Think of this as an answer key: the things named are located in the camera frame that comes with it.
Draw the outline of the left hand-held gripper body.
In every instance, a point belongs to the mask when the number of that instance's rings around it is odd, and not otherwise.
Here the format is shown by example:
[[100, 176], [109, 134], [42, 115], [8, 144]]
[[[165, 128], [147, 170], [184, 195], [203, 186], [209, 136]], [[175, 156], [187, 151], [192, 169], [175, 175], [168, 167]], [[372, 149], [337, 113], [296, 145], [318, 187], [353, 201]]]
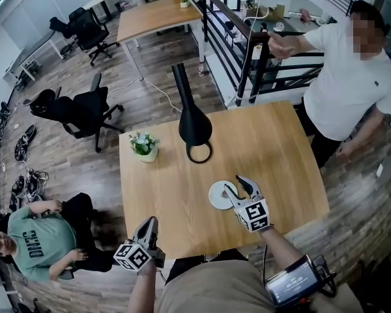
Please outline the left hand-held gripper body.
[[157, 247], [157, 236], [151, 238], [134, 237], [120, 245], [115, 252], [114, 260], [128, 271], [141, 271], [150, 261], [157, 268], [163, 268], [166, 255]]

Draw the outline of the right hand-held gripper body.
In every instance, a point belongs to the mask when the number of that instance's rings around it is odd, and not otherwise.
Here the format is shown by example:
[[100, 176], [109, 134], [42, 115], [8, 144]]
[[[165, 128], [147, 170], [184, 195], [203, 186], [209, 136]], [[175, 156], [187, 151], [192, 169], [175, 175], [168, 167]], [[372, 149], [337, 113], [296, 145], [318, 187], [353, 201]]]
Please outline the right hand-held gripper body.
[[246, 205], [233, 209], [239, 222], [249, 231], [256, 232], [269, 226], [269, 211], [266, 199], [248, 200]]

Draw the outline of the white round plate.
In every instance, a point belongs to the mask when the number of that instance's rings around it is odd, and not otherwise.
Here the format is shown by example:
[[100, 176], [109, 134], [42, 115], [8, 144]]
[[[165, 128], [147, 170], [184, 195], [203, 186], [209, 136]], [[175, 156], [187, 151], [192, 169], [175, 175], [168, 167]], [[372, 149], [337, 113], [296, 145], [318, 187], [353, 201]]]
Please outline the white round plate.
[[228, 210], [233, 208], [233, 204], [230, 199], [222, 196], [224, 185], [228, 184], [235, 193], [238, 193], [236, 186], [230, 181], [217, 181], [209, 189], [209, 201], [210, 204], [219, 210]]

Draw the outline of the person's right forearm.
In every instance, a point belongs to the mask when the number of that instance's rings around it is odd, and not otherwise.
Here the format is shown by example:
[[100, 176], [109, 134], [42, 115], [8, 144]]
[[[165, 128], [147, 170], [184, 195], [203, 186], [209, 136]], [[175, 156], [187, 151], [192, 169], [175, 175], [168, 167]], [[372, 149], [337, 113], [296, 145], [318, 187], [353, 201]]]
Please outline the person's right forearm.
[[281, 269], [290, 267], [303, 257], [303, 253], [297, 250], [274, 226], [259, 230], [259, 234]]

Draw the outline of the person's left forearm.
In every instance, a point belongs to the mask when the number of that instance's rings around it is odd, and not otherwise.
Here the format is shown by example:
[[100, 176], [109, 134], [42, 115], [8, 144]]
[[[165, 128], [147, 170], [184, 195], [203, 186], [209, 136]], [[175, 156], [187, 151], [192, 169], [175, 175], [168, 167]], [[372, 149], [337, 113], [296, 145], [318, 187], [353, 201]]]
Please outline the person's left forearm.
[[130, 296], [127, 313], [154, 313], [156, 266], [149, 262], [141, 271]]

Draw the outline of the person's black trousers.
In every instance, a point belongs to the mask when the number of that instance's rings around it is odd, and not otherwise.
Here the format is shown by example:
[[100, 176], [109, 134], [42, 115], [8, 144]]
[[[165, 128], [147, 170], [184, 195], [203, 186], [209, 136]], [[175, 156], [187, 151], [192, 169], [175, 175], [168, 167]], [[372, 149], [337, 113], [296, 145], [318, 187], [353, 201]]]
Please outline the person's black trousers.
[[[245, 256], [243, 256], [236, 248], [232, 248], [229, 250], [221, 251], [210, 262], [227, 261], [227, 260], [248, 261], [248, 259]], [[176, 259], [169, 272], [169, 276], [165, 281], [165, 284], [168, 284], [173, 279], [177, 278], [183, 273], [204, 263], [207, 263], [206, 256], [204, 255]]]

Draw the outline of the flowering plant in white pot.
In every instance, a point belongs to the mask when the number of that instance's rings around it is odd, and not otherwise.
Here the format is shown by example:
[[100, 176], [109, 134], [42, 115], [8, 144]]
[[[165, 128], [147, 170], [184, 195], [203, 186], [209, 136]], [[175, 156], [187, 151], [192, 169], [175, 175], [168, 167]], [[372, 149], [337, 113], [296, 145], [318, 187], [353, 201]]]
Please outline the flowering plant in white pot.
[[159, 140], [148, 132], [136, 132], [128, 135], [133, 153], [142, 162], [154, 162], [158, 156]]

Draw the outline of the wrist-mounted screen device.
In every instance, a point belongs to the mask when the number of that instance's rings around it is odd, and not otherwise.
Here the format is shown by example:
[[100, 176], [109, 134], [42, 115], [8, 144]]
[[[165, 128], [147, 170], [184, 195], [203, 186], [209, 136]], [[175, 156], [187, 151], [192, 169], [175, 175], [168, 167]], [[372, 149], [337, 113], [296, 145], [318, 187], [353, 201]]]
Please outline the wrist-mounted screen device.
[[314, 260], [304, 255], [283, 271], [266, 279], [265, 288], [274, 306], [285, 309], [301, 305], [317, 292], [329, 298], [335, 297], [335, 277], [336, 273], [329, 270], [322, 255]]

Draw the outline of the black cone desk lamp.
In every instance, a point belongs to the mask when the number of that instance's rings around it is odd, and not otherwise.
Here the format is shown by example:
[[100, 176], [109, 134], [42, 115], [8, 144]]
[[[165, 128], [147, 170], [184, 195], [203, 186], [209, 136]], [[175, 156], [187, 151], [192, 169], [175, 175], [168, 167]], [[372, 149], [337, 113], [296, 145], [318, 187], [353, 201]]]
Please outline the black cone desk lamp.
[[[186, 155], [195, 164], [204, 164], [210, 160], [213, 150], [210, 144], [212, 124], [209, 118], [196, 106], [183, 63], [171, 67], [177, 84], [182, 112], [179, 120], [179, 135], [186, 145]], [[195, 160], [191, 156], [193, 147], [206, 145], [209, 154], [204, 160]]]

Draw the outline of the person's beige shirt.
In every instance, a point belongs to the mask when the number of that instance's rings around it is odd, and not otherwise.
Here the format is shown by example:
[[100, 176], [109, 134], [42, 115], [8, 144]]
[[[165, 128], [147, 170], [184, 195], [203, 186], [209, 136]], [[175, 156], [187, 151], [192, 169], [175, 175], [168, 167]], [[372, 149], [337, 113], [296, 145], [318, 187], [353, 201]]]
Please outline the person's beige shirt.
[[157, 313], [276, 313], [261, 273], [248, 261], [207, 262], [165, 285]]

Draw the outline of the black metal railing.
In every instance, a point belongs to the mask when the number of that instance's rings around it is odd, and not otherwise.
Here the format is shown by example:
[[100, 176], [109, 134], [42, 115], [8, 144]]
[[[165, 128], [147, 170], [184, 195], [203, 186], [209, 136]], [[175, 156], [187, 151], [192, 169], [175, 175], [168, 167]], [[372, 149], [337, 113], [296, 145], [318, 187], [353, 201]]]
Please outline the black metal railing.
[[[300, 53], [285, 60], [268, 50], [270, 32], [300, 35], [316, 24], [291, 14], [291, 0], [190, 0], [201, 12], [207, 64], [227, 108], [288, 99], [299, 102], [323, 67], [323, 54]], [[276, 5], [285, 5], [283, 18]]]

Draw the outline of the wooden desk with white legs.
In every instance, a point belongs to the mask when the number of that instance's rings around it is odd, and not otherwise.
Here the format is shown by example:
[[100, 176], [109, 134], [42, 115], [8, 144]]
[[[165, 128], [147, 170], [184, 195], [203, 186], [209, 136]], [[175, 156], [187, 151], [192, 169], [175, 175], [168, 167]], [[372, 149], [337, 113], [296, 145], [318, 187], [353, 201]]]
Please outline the wooden desk with white legs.
[[139, 47], [139, 38], [182, 25], [189, 25], [192, 29], [195, 29], [199, 61], [204, 62], [205, 37], [202, 15], [193, 5], [181, 8], [181, 0], [159, 0], [121, 13], [117, 42], [121, 45], [134, 72], [136, 72], [137, 79], [142, 80], [143, 76], [127, 43], [132, 41], [136, 47]]

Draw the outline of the grey-topped white desk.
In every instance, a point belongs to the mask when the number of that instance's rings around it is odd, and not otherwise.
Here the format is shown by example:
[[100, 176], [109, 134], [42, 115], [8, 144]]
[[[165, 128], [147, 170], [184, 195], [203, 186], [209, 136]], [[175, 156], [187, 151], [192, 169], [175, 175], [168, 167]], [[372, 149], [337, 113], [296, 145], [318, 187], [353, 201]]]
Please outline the grey-topped white desk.
[[12, 79], [17, 82], [19, 76], [17, 71], [22, 70], [31, 80], [35, 82], [36, 78], [28, 70], [26, 62], [32, 61], [37, 51], [39, 51], [43, 46], [52, 47], [59, 58], [63, 60], [64, 57], [61, 54], [61, 50], [57, 47], [56, 40], [53, 39], [55, 34], [57, 34], [56, 31], [49, 31], [30, 48], [23, 48], [16, 59], [6, 68], [5, 73], [3, 74], [3, 79]]

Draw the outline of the pile of black cabled devices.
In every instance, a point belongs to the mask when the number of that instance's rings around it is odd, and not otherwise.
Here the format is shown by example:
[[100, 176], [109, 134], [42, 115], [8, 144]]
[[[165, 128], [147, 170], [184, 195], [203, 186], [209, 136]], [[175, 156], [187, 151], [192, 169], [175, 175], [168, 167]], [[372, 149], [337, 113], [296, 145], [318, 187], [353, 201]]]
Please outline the pile of black cabled devices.
[[20, 175], [16, 178], [15, 183], [11, 188], [11, 201], [24, 200], [26, 203], [32, 203], [37, 200], [42, 200], [44, 187], [48, 182], [49, 175], [45, 171], [36, 171], [32, 168], [27, 170], [25, 176]]
[[31, 143], [32, 139], [35, 137], [36, 127], [31, 125], [21, 136], [21, 138], [17, 141], [14, 157], [18, 162], [25, 162], [27, 159], [27, 148]]

